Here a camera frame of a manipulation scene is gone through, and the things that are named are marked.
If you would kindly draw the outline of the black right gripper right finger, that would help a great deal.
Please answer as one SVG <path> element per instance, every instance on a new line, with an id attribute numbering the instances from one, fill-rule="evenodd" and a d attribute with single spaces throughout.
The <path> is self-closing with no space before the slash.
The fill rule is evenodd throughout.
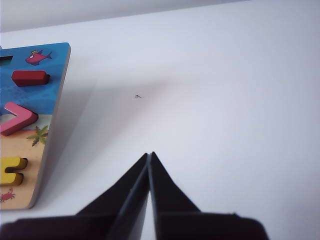
<path id="1" fill-rule="evenodd" d="M 199 213 L 200 209 L 174 183 L 155 152 L 149 160 L 149 188 L 156 238 L 162 240 L 161 214 Z"/>

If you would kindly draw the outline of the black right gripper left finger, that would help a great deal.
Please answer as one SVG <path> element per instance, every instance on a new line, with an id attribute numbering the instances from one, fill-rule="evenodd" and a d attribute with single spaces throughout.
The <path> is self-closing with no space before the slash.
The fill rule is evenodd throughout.
<path id="1" fill-rule="evenodd" d="M 103 240 L 139 240 L 149 192 L 148 154 L 77 216 L 99 217 L 106 227 Z"/>

